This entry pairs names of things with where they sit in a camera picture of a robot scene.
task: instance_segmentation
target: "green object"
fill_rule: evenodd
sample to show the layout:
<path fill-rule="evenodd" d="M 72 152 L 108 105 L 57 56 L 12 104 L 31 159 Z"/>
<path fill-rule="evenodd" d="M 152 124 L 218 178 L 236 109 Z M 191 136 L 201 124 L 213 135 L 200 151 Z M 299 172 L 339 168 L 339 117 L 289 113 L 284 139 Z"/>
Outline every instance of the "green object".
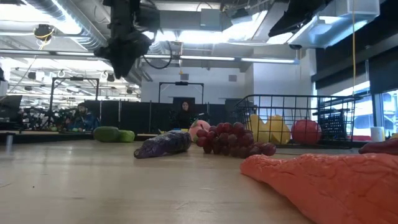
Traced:
<path fill-rule="evenodd" d="M 103 126 L 94 130 L 94 139 L 100 142 L 117 142 L 119 135 L 119 129 L 115 127 Z"/>
<path fill-rule="evenodd" d="M 132 131 L 119 130 L 118 142 L 133 142 L 136 134 Z"/>

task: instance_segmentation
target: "black wire basket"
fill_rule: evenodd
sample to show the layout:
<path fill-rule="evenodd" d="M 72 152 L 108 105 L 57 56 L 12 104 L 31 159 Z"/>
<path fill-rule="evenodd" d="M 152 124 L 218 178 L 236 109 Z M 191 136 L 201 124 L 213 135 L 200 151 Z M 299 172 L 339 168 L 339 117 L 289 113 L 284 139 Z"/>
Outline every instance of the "black wire basket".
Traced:
<path fill-rule="evenodd" d="M 249 95 L 236 104 L 254 142 L 351 147 L 357 96 Z"/>

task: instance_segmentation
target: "wooden table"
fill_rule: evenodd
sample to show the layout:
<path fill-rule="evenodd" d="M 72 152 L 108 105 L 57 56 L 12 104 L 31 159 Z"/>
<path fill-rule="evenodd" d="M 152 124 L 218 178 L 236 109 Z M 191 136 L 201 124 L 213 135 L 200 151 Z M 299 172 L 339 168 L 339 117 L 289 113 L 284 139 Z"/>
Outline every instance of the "wooden table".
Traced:
<path fill-rule="evenodd" d="M 0 148 L 0 223 L 311 223 L 242 159 L 189 153 L 134 159 L 141 142 Z"/>

